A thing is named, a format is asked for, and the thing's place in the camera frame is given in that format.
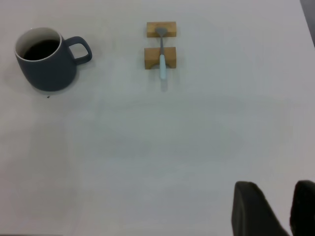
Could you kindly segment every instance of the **light blue spoon handle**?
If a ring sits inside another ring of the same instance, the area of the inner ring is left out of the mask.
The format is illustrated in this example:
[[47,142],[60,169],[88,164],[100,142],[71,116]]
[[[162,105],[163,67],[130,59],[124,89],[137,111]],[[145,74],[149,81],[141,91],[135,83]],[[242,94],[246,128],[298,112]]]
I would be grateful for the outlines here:
[[166,64],[164,55],[159,56],[159,77],[166,80]]

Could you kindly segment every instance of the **coffee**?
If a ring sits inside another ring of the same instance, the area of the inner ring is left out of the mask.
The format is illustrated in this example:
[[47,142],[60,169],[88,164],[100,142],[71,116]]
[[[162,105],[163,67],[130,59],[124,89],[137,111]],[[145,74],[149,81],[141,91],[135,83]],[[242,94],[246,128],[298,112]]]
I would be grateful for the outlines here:
[[23,58],[26,60],[41,60],[57,50],[59,46],[59,41],[57,40],[44,40],[41,41],[33,46],[31,46],[26,53],[24,54]]

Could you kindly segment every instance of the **white table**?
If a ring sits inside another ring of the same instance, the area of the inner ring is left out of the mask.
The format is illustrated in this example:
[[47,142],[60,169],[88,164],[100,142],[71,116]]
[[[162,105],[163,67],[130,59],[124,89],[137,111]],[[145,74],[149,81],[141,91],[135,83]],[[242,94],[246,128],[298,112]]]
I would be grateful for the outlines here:
[[[165,92],[144,69],[159,46],[148,21],[178,25]],[[36,91],[18,67],[15,40],[38,26],[93,51],[64,91]],[[289,230],[296,182],[315,180],[298,0],[0,0],[0,30],[0,233],[231,236],[238,180]]]

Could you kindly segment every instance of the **dark gray mug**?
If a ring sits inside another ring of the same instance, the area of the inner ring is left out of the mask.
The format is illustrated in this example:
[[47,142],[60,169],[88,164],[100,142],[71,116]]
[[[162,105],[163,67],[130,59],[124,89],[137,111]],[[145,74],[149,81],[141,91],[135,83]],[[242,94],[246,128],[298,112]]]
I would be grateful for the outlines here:
[[[24,58],[31,47],[46,40],[58,41],[59,45],[54,52],[42,59]],[[75,59],[69,46],[78,43],[86,48],[88,54]],[[71,84],[77,72],[77,65],[90,61],[92,52],[81,37],[64,40],[61,34],[53,29],[35,28],[19,37],[15,44],[15,56],[31,85],[43,91],[58,91]]]

